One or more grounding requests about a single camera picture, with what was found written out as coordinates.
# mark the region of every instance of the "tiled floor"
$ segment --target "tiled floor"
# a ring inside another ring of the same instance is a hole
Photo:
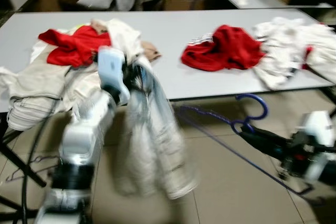
[[[256,126],[289,136],[299,121],[301,114],[312,110],[331,110],[334,105],[316,91],[297,91],[265,94],[270,114],[255,122]],[[231,119],[243,118],[246,113],[258,115],[259,104],[244,99],[240,104],[233,98],[210,99],[207,101],[177,102],[201,105]],[[168,200],[164,194],[151,197],[125,197],[114,188],[113,171],[117,143],[122,139],[122,121],[125,108],[120,108],[114,125],[106,137],[97,175],[93,183],[92,216],[96,224],[217,224],[217,223],[258,223],[258,224],[336,224],[336,188],[318,185],[318,190],[309,197],[323,195],[327,204],[322,208],[312,208],[305,201],[289,193],[286,189],[248,165],[202,132],[180,122],[189,149],[197,163],[201,181],[190,194],[179,200]],[[228,125],[212,118],[192,116],[213,135],[242,153],[267,172],[276,176],[278,162],[253,149],[241,138],[234,135]],[[48,124],[41,139],[36,156],[53,156],[61,140],[61,133],[67,123],[67,116],[60,114]],[[13,150],[26,159],[37,128],[22,134],[14,141]],[[33,169],[41,170],[52,166],[55,158],[33,164]],[[21,179],[7,182],[16,167],[0,156],[0,195],[20,202]],[[47,172],[40,173],[46,179]],[[302,190],[302,182],[289,179],[286,182],[295,190]],[[40,205],[44,188],[28,183],[28,205]],[[9,209],[0,205],[0,211]]]

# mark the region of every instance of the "floor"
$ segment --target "floor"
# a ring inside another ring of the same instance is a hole
[[[319,91],[296,91],[261,95],[269,106],[270,114],[263,121],[255,122],[257,127],[271,130],[282,136],[289,136],[301,114],[313,110],[331,110],[334,105]],[[241,103],[234,98],[221,98],[176,102],[198,104],[213,109],[229,118],[242,118],[245,113],[257,115],[260,105],[250,99]],[[251,167],[228,150],[206,137],[202,132],[180,122],[200,174],[200,184],[185,197],[170,201],[163,193],[147,198],[119,195],[113,186],[114,158],[117,143],[123,134],[123,110],[120,108],[112,129],[106,137],[92,194],[92,216],[97,224],[217,224],[217,223],[258,223],[258,224],[335,224],[336,188],[318,184],[317,190],[308,197],[325,197],[326,204],[312,208],[305,201]],[[55,116],[48,124],[38,146],[36,156],[47,157],[34,162],[34,170],[47,179],[45,168],[53,166],[57,159],[57,148],[61,133],[68,122],[66,114]],[[217,120],[195,116],[201,125],[213,135],[276,175],[278,162],[250,147],[231,129]],[[27,159],[28,151],[37,127],[26,131],[12,144],[21,158]],[[0,194],[20,202],[21,173],[13,174],[16,167],[0,156]],[[295,190],[304,186],[298,179],[286,182]],[[38,208],[45,193],[32,181],[28,183],[28,206]],[[0,211],[10,211],[0,205]]]

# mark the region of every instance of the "black cable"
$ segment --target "black cable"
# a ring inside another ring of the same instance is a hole
[[[60,93],[60,97],[63,97],[63,94],[65,93],[65,91],[67,90],[68,86],[70,86],[70,84],[73,82],[73,80],[80,74],[82,73],[80,70],[80,68],[77,69],[78,72],[76,72],[74,74],[74,76],[70,79],[70,81],[68,82],[67,85],[64,86],[63,90]],[[55,107],[57,105],[57,102],[59,100],[54,100],[51,109],[48,113],[48,116],[43,120],[42,125],[40,127],[40,129],[38,130],[36,137],[34,139],[34,142],[32,144],[32,147],[30,148],[30,152],[29,152],[29,158],[24,170],[24,177],[23,177],[23,183],[22,183],[22,194],[21,194],[21,201],[22,201],[22,223],[23,224],[27,224],[27,182],[28,182],[28,171],[30,168],[30,164],[32,162],[32,157],[35,153],[37,144],[41,138],[42,132],[45,128],[45,126],[47,125],[47,122],[49,121],[50,116],[53,114],[53,112],[55,111]]]

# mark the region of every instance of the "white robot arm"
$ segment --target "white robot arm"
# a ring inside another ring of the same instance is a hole
[[[98,53],[101,90],[74,108],[59,149],[60,160],[35,223],[90,223],[85,215],[90,204],[91,182],[103,140],[118,105],[127,103],[130,93],[123,83],[122,51],[103,47]]]

